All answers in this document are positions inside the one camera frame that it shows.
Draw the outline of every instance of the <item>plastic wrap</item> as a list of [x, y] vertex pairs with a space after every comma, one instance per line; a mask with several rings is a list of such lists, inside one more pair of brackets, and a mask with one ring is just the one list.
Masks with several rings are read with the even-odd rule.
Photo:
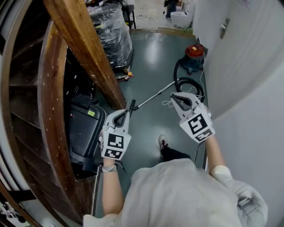
[[111, 67], [128, 65], [133, 49], [120, 4], [106, 4], [87, 9]]

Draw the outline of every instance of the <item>white shirt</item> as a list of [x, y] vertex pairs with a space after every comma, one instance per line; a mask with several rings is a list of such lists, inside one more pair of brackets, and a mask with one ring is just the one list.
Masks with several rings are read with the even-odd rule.
[[[244, 194], [257, 200], [257, 207], [252, 204], [250, 213], [237, 208], [238, 197]], [[121, 213], [102, 219], [85, 215], [83, 225], [263, 227], [266, 221], [267, 206], [261, 196], [252, 187], [235, 181], [227, 167], [217, 166], [211, 176], [197, 169], [190, 159], [178, 159], [137, 170]]]

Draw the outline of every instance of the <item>shoe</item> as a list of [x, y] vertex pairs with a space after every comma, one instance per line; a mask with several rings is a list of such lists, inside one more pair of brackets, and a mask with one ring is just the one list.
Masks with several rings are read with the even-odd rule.
[[160, 153], [161, 151], [168, 146], [167, 144], [167, 138], [164, 134], [161, 134], [159, 136], [159, 139], [158, 139], [158, 142], [159, 142], [159, 145], [160, 145]]

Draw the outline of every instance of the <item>green label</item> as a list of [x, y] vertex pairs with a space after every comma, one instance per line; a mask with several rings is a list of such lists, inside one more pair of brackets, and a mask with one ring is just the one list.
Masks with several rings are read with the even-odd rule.
[[91, 115], [92, 117], [95, 115], [95, 113], [93, 111], [88, 111], [88, 114]]

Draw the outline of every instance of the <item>toilet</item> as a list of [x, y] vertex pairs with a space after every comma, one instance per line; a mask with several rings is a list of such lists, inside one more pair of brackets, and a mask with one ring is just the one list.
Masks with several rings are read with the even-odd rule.
[[190, 1], [184, 6], [185, 11], [172, 12], [170, 17], [172, 24], [178, 28], [188, 28], [193, 20], [194, 1]]

